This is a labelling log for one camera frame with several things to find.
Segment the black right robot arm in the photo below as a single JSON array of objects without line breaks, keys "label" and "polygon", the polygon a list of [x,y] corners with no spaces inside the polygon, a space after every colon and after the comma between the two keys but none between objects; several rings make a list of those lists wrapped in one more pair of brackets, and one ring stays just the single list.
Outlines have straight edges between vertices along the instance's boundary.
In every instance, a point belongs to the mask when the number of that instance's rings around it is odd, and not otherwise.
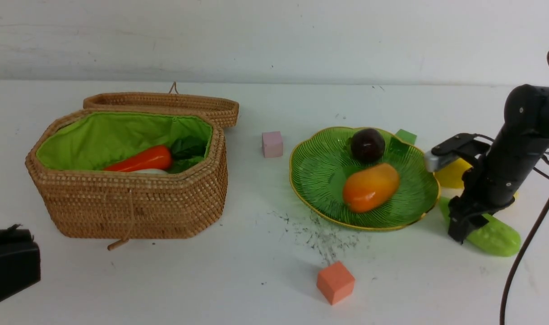
[{"label": "black right robot arm", "polygon": [[493,142],[459,133],[425,154],[425,168],[437,172],[461,158],[471,165],[464,190],[450,200],[448,234],[462,243],[514,202],[514,194],[549,149],[549,87],[524,84],[509,93],[504,124]]}]

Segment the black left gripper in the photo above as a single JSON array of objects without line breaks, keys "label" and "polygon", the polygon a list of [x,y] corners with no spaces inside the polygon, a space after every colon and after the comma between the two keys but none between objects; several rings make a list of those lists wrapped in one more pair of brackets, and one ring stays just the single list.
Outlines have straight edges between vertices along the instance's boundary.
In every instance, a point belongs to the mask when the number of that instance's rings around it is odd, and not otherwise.
[{"label": "black left gripper", "polygon": [[31,232],[14,224],[0,229],[0,302],[41,280],[41,252]]}]

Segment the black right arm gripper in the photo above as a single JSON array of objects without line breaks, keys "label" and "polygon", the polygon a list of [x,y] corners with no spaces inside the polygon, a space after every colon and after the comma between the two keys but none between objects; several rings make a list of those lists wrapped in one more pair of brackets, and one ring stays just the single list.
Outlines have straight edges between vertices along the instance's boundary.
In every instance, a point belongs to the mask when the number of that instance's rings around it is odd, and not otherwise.
[{"label": "black right arm gripper", "polygon": [[514,193],[549,149],[549,127],[503,127],[487,144],[477,135],[460,133],[431,151],[437,156],[453,153],[472,165],[464,173],[464,191],[448,204],[448,235],[461,245],[486,226],[483,213],[495,213],[514,202]]}]

